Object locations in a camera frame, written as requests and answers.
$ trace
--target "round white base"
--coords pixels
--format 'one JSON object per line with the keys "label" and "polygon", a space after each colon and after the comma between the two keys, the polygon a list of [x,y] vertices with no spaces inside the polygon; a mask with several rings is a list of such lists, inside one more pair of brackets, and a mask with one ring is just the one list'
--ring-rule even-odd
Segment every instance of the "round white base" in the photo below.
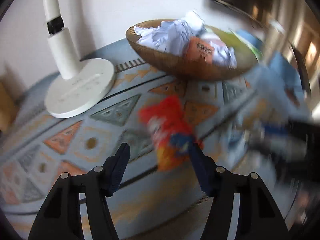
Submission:
{"label": "round white base", "polygon": [[81,114],[112,88],[115,67],[110,61],[95,58],[82,63],[84,68],[77,76],[64,80],[60,75],[50,85],[44,104],[52,116],[68,118]]}

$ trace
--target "white wall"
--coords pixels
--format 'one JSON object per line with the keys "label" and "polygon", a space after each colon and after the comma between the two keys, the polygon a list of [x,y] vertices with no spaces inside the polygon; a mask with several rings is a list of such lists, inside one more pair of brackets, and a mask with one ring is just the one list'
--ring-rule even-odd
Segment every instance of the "white wall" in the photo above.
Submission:
{"label": "white wall", "polygon": [[[65,26],[80,57],[125,38],[135,23],[179,18],[196,9],[209,25],[252,31],[249,19],[208,0],[59,0]],[[14,98],[57,71],[47,45],[42,0],[15,0],[0,22],[0,69]]]}

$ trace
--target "wicker basket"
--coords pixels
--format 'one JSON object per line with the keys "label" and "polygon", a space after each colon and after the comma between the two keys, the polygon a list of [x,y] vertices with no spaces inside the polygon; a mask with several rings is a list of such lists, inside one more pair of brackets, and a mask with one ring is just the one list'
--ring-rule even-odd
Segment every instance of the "wicker basket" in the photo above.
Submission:
{"label": "wicker basket", "polygon": [[[162,21],[172,21],[170,19],[152,20],[138,23],[135,26],[140,28],[158,27]],[[139,56],[159,70],[184,79],[197,79],[206,81],[219,81],[237,77],[257,64],[257,58],[253,52],[242,43],[234,34],[226,33],[211,26],[211,28],[221,40],[228,46],[235,49],[237,68],[228,69],[218,65],[207,64],[204,59],[198,61],[187,60],[183,57],[170,53],[160,52],[136,43],[141,38],[134,31],[134,26],[130,27],[125,36],[131,47]]]}

